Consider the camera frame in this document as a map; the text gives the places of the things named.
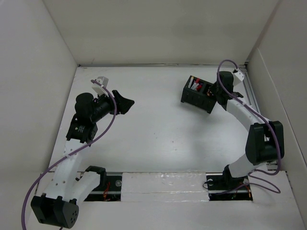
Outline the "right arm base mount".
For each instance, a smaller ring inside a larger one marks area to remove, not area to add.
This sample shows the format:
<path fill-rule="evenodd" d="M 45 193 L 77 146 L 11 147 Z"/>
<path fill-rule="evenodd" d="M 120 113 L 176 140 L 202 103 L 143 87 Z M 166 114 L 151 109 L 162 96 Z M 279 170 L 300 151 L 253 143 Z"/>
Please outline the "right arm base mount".
<path fill-rule="evenodd" d="M 208 191 L 209 201 L 252 201 L 248 176 L 232 178 L 229 170 L 206 173 L 203 188 Z"/>

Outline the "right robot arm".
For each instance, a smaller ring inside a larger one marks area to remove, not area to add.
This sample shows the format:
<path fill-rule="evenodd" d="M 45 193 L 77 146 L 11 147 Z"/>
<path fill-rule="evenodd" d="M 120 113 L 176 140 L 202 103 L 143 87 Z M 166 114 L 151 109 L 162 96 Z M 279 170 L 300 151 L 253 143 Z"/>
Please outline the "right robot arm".
<path fill-rule="evenodd" d="M 235 81 L 242 81 L 243 73 L 235 70 L 218 71 L 216 83 L 208 90 L 216 97 L 218 104 L 233 115 L 248 131 L 245 153 L 235 162 L 225 166 L 222 176 L 223 186 L 232 189 L 239 183 L 239 178 L 247 176 L 265 163 L 276 161 L 276 175 L 284 157 L 283 125 L 279 121 L 271 121 L 250 105 L 243 96 L 234 92 Z"/>

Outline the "yellow capped marker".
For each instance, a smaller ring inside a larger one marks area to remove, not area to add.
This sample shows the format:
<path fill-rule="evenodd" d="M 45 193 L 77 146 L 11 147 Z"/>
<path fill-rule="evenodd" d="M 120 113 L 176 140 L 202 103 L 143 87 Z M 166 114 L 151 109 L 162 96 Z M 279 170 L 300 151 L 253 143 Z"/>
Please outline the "yellow capped marker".
<path fill-rule="evenodd" d="M 189 80 L 189 83 L 188 83 L 188 88 L 191 88 L 191 86 L 193 85 L 193 82 L 194 82 L 194 77 L 191 76 L 190 80 Z"/>

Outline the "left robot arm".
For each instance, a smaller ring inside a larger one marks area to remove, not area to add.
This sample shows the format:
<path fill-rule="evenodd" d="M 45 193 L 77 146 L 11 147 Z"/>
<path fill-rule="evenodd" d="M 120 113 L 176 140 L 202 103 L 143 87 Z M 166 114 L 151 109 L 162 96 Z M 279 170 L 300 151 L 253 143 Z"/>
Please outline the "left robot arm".
<path fill-rule="evenodd" d="M 63 160 L 57 163 L 52 181 L 40 196 L 34 196 L 31 208 L 41 224 L 70 229 L 79 215 L 80 204 L 94 190 L 107 184 L 103 167 L 89 166 L 77 180 L 77 171 L 83 160 L 82 151 L 99 140 L 97 122 L 111 114 L 124 115 L 134 101 L 113 90 L 112 95 L 81 93 L 76 97 L 75 114 L 71 120 L 63 151 Z"/>

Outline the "long red marker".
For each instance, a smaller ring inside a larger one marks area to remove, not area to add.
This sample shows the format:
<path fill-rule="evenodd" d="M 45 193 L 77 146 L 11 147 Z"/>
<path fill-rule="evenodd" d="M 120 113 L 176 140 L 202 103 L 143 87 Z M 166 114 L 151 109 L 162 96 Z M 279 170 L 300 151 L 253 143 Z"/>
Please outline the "long red marker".
<path fill-rule="evenodd" d="M 194 84 L 193 84 L 193 87 L 194 87 L 197 83 L 199 83 L 199 81 L 200 81 L 200 79 L 197 78 L 197 79 L 195 80 Z"/>

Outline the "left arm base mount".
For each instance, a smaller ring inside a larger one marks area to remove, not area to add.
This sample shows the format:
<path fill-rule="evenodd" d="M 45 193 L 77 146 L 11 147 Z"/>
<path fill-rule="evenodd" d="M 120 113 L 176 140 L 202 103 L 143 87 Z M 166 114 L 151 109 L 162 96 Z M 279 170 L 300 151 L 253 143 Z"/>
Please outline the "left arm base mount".
<path fill-rule="evenodd" d="M 121 201 L 122 173 L 107 172 L 105 184 L 96 187 L 85 199 L 86 202 Z"/>

